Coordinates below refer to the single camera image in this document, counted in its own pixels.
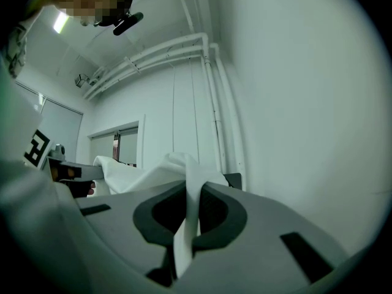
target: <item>white cloth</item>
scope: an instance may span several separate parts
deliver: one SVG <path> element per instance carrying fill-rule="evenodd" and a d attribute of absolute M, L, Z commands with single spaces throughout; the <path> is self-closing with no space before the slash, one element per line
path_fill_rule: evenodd
<path fill-rule="evenodd" d="M 102 167 L 111 194 L 143 190 L 179 180 L 186 181 L 186 219 L 175 235 L 174 245 L 176 272 L 180 277 L 192 261 L 192 239 L 197 235 L 202 186 L 206 182 L 227 186 L 223 174 L 201 167 L 191 155 L 181 153 L 167 154 L 150 171 L 119 164 L 111 158 L 101 156 L 96 157 L 94 165 Z"/>

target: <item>person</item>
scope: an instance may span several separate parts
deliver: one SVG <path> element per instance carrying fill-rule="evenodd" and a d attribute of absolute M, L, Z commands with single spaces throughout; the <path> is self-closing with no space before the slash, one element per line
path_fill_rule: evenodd
<path fill-rule="evenodd" d="M 130 7 L 125 0 L 26 0 L 22 10 L 15 12 L 15 16 L 21 16 L 21 20 L 12 26 L 2 48 L 4 64 L 12 78 L 17 78 L 25 64 L 27 35 L 31 26 L 42 8 L 50 5 L 56 6 L 72 17 L 80 18 L 83 26 L 97 23 L 103 17 L 122 14 Z"/>

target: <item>ceiling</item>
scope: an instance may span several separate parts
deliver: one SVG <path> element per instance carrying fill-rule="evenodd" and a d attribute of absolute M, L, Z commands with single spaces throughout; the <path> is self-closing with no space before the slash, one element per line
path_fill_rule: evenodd
<path fill-rule="evenodd" d="M 212 37 L 215 25 L 209 1 L 185 1 L 195 32 L 205 31 Z M 84 27 L 76 18 L 70 18 L 58 34 L 53 24 L 59 11 L 46 7 L 28 35 L 27 62 L 74 86 L 71 80 L 79 73 L 91 76 L 98 67 L 111 68 L 125 56 L 190 34 L 181 0 L 134 0 L 131 13 L 136 12 L 142 12 L 144 19 L 120 36 L 113 35 L 114 26 Z"/>

